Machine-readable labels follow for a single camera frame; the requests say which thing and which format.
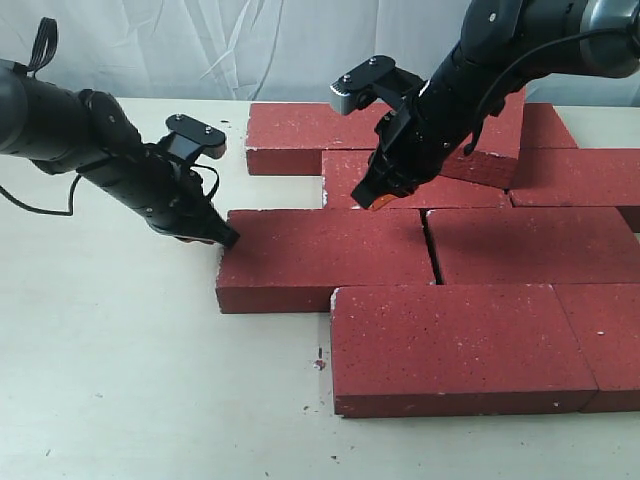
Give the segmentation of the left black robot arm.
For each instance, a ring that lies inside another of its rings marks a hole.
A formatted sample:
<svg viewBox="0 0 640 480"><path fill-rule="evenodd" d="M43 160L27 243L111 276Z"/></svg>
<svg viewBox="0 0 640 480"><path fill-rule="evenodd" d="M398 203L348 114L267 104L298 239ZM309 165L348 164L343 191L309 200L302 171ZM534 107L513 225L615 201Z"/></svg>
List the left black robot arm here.
<svg viewBox="0 0 640 480"><path fill-rule="evenodd" d="M75 172L160 234L233 247L238 233L192 169L201 155L224 155L225 133L186 114L169 116L166 126L167 135L146 143L112 95L72 92L1 63L2 154L48 175Z"/></svg>

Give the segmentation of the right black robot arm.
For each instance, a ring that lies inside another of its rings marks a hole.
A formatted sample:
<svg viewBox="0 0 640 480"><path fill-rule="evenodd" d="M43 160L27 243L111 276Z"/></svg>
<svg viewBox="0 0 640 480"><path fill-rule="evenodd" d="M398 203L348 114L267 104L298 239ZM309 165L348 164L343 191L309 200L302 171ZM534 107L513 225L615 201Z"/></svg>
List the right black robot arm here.
<svg viewBox="0 0 640 480"><path fill-rule="evenodd" d="M636 1L474 1L458 42L428 79L376 55L333 84L342 114L377 99L391 108L351 196L368 209L414 194L457 148L470 155L485 119L533 80L626 78L638 69Z"/></svg>

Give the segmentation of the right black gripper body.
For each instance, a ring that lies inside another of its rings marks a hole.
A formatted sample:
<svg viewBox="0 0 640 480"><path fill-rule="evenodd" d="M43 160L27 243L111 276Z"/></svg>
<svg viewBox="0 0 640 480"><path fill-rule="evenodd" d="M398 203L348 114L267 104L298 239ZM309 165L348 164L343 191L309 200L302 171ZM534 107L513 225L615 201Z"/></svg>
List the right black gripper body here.
<svg viewBox="0 0 640 480"><path fill-rule="evenodd" d="M433 82L411 89L375 127L378 145L369 159L367 198L407 197L438 176L471 133L475 108Z"/></svg>

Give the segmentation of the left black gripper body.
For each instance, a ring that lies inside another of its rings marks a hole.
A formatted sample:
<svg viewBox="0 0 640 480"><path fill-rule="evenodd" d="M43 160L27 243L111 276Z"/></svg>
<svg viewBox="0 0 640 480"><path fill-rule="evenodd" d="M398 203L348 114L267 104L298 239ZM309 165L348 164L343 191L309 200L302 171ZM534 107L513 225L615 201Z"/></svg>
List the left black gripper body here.
<svg viewBox="0 0 640 480"><path fill-rule="evenodd" d="M150 143L79 169L79 174L141 216L154 231L181 240L223 242L223 219L199 174Z"/></svg>

